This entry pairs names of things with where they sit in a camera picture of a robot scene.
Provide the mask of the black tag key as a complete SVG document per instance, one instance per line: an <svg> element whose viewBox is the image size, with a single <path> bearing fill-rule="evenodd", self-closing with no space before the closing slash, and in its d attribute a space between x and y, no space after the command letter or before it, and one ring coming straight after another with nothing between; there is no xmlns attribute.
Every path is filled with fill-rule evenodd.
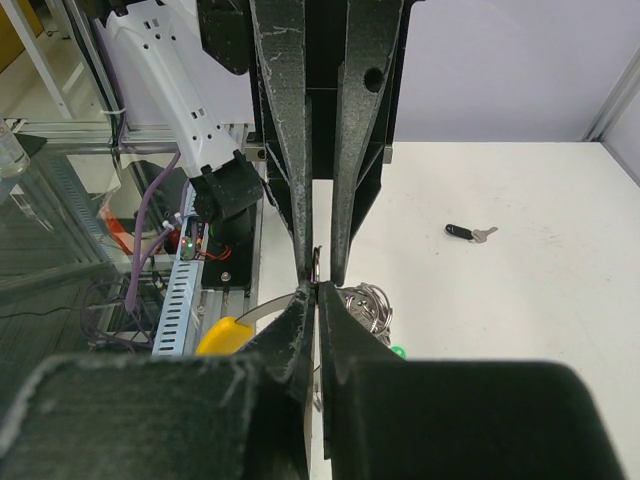
<svg viewBox="0 0 640 480"><path fill-rule="evenodd" d="M498 231L498 228L493 226L486 230L480 229L468 229L454 224L446 224L444 227L445 233L462 240L481 244L488 240L488 237Z"/></svg>

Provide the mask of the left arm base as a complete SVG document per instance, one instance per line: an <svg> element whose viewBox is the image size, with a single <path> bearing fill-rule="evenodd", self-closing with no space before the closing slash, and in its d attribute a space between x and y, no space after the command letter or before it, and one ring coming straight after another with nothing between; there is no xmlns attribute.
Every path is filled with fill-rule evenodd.
<svg viewBox="0 0 640 480"><path fill-rule="evenodd" d="M208 165L190 179L197 217L207 225L202 286L248 289L251 285L257 204L263 183L240 151L214 169Z"/></svg>

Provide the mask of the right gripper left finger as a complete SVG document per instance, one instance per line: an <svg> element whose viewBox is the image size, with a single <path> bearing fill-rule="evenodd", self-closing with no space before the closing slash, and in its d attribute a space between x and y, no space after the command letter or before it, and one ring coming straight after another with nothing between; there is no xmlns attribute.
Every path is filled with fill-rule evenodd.
<svg viewBox="0 0 640 480"><path fill-rule="evenodd" d="M305 479L315 290L229 356L58 356L1 426L5 479Z"/></svg>

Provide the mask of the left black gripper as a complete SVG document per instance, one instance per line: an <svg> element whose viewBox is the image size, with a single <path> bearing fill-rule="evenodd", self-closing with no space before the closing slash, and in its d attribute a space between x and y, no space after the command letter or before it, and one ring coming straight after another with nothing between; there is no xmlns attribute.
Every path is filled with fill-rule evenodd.
<svg viewBox="0 0 640 480"><path fill-rule="evenodd" d="M266 191L293 239L297 277L313 270L312 186L333 184L332 282L380 191L394 137L412 3L201 1L204 51L250 80Z"/></svg>

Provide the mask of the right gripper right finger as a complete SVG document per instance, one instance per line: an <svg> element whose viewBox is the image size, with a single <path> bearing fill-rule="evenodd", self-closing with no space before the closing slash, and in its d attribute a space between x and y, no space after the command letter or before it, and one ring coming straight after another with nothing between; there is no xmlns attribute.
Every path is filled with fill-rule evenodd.
<svg viewBox="0 0 640 480"><path fill-rule="evenodd" d="M537 361L411 361L317 288L324 452L336 479L620 479L586 386Z"/></svg>

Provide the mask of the keyring with yellow handle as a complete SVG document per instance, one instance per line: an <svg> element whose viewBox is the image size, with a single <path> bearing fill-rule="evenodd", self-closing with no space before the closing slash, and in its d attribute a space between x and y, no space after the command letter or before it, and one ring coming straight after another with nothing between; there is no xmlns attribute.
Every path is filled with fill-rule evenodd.
<svg viewBox="0 0 640 480"><path fill-rule="evenodd" d="M391 347L390 326L393 309L386 293L377 285L361 282L337 289L343 306L373 337ZM197 355L231 355L253 336L250 330L264 317L283 312L294 294L276 297L249 309L239 317L221 317L203 336L195 349Z"/></svg>

